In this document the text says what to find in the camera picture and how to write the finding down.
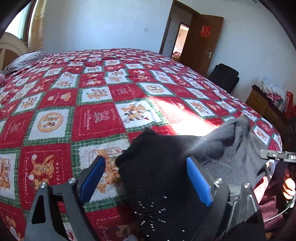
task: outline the drawer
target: drawer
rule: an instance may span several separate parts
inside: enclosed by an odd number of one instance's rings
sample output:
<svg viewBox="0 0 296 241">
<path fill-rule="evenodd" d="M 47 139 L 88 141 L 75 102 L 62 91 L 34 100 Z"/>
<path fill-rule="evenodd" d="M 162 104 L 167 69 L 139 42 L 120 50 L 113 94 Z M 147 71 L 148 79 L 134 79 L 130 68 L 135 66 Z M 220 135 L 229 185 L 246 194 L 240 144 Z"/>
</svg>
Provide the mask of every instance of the drawer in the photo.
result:
<svg viewBox="0 0 296 241">
<path fill-rule="evenodd" d="M 282 136 L 285 133 L 286 125 L 281 120 L 281 118 L 270 107 L 268 107 L 267 110 L 265 111 L 265 115 L 271 121 L 271 123 L 274 125 L 275 129 Z"/>
<path fill-rule="evenodd" d="M 246 104 L 250 106 L 254 111 L 259 115 L 263 116 L 265 111 L 268 108 L 268 101 L 264 99 L 259 93 L 255 90 L 252 90 L 249 98 L 246 101 Z"/>
</svg>

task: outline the screw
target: screw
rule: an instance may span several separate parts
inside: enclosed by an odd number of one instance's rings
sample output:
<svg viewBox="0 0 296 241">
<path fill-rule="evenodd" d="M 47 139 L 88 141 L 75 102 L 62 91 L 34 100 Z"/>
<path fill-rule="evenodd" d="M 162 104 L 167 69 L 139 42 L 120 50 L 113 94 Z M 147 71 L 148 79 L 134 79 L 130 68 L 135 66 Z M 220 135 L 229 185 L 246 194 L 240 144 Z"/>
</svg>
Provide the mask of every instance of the screw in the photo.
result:
<svg viewBox="0 0 296 241">
<path fill-rule="evenodd" d="M 71 177 L 71 178 L 69 178 L 69 180 L 68 180 L 68 183 L 70 183 L 70 184 L 73 184 L 73 183 L 75 183 L 76 182 L 76 178 L 74 178 L 74 177 Z"/>
<path fill-rule="evenodd" d="M 216 184 L 221 184 L 223 182 L 222 178 L 215 179 Z"/>
<path fill-rule="evenodd" d="M 45 188 L 45 187 L 47 187 L 47 183 L 46 183 L 46 182 L 42 182 L 42 183 L 40 184 L 40 187 L 41 187 L 41 188 Z"/>
<path fill-rule="evenodd" d="M 251 184 L 250 183 L 244 183 L 244 187 L 245 188 L 250 188 L 251 187 Z"/>
</svg>

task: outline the door handle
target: door handle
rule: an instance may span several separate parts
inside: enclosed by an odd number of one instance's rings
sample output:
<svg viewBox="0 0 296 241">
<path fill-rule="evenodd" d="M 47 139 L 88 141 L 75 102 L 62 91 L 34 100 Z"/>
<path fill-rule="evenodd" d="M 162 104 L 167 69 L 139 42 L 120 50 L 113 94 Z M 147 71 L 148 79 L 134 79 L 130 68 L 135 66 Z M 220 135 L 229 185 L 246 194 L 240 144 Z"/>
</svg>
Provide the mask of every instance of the door handle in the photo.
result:
<svg viewBox="0 0 296 241">
<path fill-rule="evenodd" d="M 209 55 L 209 58 L 211 58 L 211 56 L 212 56 L 212 52 L 205 52 L 205 53 L 207 53 L 208 55 Z"/>
</svg>

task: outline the red and white quilt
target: red and white quilt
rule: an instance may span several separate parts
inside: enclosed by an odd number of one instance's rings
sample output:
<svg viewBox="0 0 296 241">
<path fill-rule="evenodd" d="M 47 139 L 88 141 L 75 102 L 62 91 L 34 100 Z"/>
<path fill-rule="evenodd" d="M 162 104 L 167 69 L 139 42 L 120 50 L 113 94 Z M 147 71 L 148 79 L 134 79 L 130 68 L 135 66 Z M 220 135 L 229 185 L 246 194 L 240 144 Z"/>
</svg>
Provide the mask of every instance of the red and white quilt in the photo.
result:
<svg viewBox="0 0 296 241">
<path fill-rule="evenodd" d="M 9 76 L 0 104 L 0 217 L 16 240 L 24 238 L 40 183 L 77 177 L 97 155 L 107 166 L 86 215 L 101 240 L 137 240 L 115 159 L 145 127 L 203 136 L 246 115 L 267 147 L 281 150 L 277 131 L 250 107 L 188 67 L 144 50 L 49 55 Z M 63 221 L 76 240 L 66 214 Z"/>
</svg>

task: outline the wooden headboard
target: wooden headboard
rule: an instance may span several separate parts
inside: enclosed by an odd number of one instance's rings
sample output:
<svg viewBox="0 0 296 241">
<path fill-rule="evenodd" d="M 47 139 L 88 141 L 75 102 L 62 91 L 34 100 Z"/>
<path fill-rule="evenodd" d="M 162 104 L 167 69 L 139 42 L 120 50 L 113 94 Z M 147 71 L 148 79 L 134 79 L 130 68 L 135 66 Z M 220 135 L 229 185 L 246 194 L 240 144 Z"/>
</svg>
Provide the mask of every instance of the wooden headboard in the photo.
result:
<svg viewBox="0 0 296 241">
<path fill-rule="evenodd" d="M 0 39 L 0 70 L 26 53 L 28 53 L 28 49 L 19 38 L 13 34 L 4 33 Z"/>
</svg>

